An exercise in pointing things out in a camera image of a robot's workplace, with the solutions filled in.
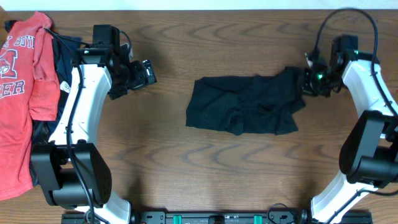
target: black cloth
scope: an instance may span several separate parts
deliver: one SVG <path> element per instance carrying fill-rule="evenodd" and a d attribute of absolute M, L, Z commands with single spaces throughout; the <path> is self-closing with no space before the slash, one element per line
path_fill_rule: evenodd
<path fill-rule="evenodd" d="M 302 83 L 295 67 L 274 77 L 203 77 L 193 87 L 187 126 L 235 135 L 297 131 L 292 114 L 305 106 Z"/>

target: navy cloth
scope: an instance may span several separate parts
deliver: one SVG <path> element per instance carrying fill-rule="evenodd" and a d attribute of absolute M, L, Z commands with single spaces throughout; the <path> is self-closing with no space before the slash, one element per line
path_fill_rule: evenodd
<path fill-rule="evenodd" d="M 68 38 L 81 41 L 80 37 L 68 37 Z M 63 39 L 63 41 L 66 43 L 66 45 L 74 54 L 76 53 L 77 48 L 80 47 L 79 43 L 65 39 Z M 60 84 L 62 84 L 62 82 L 67 82 L 68 85 L 70 86 L 72 84 L 72 69 L 73 69 L 72 57 L 70 55 L 70 52 L 63 44 L 58 42 L 56 39 L 52 40 L 52 48 L 54 52 L 55 71 L 57 73 L 58 80 Z M 65 108 L 65 105 L 67 103 L 68 95 L 69 94 L 67 92 L 61 90 L 60 100 L 58 102 L 57 119 L 55 121 L 47 122 L 47 127 L 49 128 L 50 134 L 52 134 L 55 131 L 55 128 L 57 127 L 58 123 L 61 120 L 63 109 Z"/>
<path fill-rule="evenodd" d="M 4 28 L 7 31 L 7 33 L 10 33 L 12 27 L 14 26 L 14 24 L 18 22 L 17 20 L 10 20 L 10 21 L 5 21 L 4 22 Z"/>
<path fill-rule="evenodd" d="M 204 77 L 195 81 L 187 126 L 235 135 L 297 131 L 292 114 L 305 106 L 302 80 L 295 67 L 274 77 Z"/>

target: red t-shirt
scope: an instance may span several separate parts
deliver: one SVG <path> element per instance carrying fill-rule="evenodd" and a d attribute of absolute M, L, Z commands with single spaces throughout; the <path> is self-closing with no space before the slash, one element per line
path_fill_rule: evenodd
<path fill-rule="evenodd" d="M 57 117 L 60 85 L 54 69 L 52 22 L 35 12 L 16 22 L 0 51 L 0 200 L 30 190 L 32 119 Z"/>

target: wooden table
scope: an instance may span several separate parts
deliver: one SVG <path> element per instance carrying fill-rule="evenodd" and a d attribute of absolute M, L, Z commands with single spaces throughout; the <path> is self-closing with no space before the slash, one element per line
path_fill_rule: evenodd
<path fill-rule="evenodd" d="M 320 23 L 329 11 L 107 11 L 47 12 L 61 34 L 91 42 L 95 24 L 126 31 L 135 57 L 151 59 L 158 83 L 105 100 L 98 150 L 113 175 L 113 190 L 139 210 L 266 210 L 276 202 L 305 205 L 338 171 L 341 145 L 358 120 L 350 93 L 305 97 L 294 114 L 299 131 L 283 136 L 185 127 L 194 81 L 205 76 L 275 75 L 306 66 Z M 398 13 L 370 11 L 379 28 L 382 74 L 398 99 Z M 32 12 L 13 12 L 27 19 Z M 373 30 L 359 14 L 331 19 L 320 47 L 359 35 L 371 50 Z M 391 184 L 386 190 L 394 190 Z M 375 223 L 398 221 L 398 197 L 367 196 Z M 59 223 L 60 207 L 48 206 L 40 187 L 0 202 L 0 223 Z"/>

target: green connector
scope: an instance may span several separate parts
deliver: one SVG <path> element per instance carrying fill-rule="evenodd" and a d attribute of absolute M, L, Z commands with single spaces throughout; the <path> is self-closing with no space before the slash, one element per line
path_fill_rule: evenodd
<path fill-rule="evenodd" d="M 254 216 L 254 224 L 262 224 L 262 216 L 255 215 Z"/>
<path fill-rule="evenodd" d="M 182 217 L 181 217 L 181 215 L 174 215 L 174 217 L 173 217 L 173 224 L 182 224 Z"/>

